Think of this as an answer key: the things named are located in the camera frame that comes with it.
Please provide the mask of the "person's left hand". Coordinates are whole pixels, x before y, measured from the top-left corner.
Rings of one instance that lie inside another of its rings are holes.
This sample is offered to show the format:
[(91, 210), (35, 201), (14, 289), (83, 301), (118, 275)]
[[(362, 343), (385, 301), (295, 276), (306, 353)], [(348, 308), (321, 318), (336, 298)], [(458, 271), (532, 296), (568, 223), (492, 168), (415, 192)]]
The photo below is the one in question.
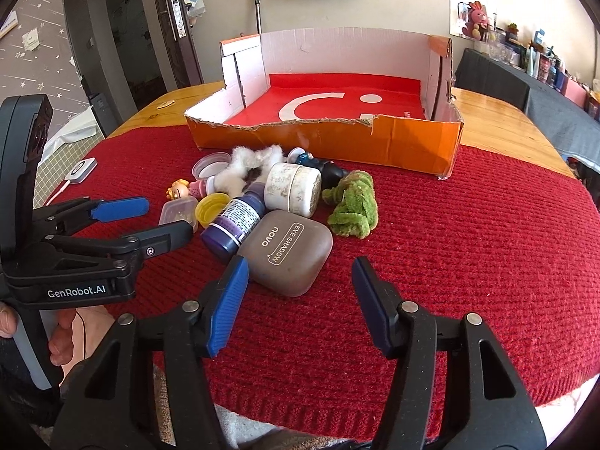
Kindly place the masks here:
[[(67, 376), (84, 358), (90, 357), (114, 322), (103, 306), (65, 309), (58, 312), (57, 326), (49, 341), (51, 362)], [(16, 333), (16, 312), (1, 304), (1, 368), (20, 381), (30, 377), (11, 340)]]

